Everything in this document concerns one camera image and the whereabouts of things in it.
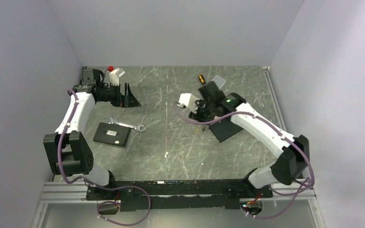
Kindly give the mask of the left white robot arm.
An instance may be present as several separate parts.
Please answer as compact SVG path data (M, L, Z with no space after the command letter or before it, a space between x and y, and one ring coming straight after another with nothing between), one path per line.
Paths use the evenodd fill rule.
M124 73L122 68L112 66L104 71L85 67L79 84L67 91L70 104L60 126L43 139L54 175L61 175L67 184L83 179L89 185L99 186L99 194L107 200L117 195L118 187L114 184L112 173L95 164L83 133L88 117L98 102L109 102L120 108L141 106L128 83L124 84L125 92L121 93L119 79Z

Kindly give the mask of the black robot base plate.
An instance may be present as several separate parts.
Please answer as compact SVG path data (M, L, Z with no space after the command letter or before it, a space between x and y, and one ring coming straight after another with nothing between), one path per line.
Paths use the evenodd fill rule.
M242 179L116 181L106 189L88 187L86 200L120 200L122 212L139 209L239 209L244 200L272 198L268 186L256 189Z

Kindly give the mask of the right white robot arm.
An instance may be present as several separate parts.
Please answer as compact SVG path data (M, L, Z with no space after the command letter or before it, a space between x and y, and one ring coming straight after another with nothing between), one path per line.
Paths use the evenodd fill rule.
M255 197L261 188L274 183L290 185L309 165L309 141L278 128L259 114L237 93L225 95L215 82L199 88L201 97L191 93L180 95L178 106L187 108L188 119L197 125L207 125L219 142L231 138L242 130L263 143L276 157L276 161L263 168L250 171L244 178L243 192Z

